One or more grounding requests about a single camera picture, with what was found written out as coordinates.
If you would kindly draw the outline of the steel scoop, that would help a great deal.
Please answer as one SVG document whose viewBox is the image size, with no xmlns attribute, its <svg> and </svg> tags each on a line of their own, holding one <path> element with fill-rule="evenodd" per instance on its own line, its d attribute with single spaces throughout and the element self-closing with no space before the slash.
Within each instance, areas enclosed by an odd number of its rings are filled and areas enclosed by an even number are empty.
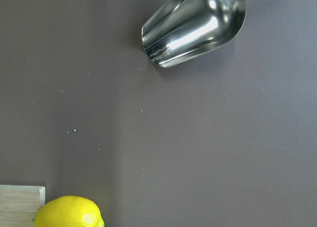
<svg viewBox="0 0 317 227">
<path fill-rule="evenodd" d="M 246 0 L 167 0 L 142 26 L 142 47 L 154 65 L 169 68 L 231 41 L 246 14 Z"/>
</svg>

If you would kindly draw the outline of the whole yellow lemon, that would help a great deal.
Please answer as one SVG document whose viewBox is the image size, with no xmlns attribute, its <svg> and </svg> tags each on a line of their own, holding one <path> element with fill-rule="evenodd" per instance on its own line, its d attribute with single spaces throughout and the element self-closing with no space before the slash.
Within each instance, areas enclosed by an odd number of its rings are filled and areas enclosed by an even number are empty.
<svg viewBox="0 0 317 227">
<path fill-rule="evenodd" d="M 35 227 L 104 227 L 99 207 L 80 196 L 62 196 L 46 203 L 33 218 Z"/>
</svg>

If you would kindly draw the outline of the bamboo cutting board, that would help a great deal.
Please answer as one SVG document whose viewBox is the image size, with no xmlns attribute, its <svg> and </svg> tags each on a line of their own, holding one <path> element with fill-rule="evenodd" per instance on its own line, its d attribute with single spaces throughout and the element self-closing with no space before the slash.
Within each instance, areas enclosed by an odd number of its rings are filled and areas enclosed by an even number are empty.
<svg viewBox="0 0 317 227">
<path fill-rule="evenodd" d="M 2 227 L 32 227 L 37 211 L 44 206 L 44 186 L 1 185 L 0 225 Z"/>
</svg>

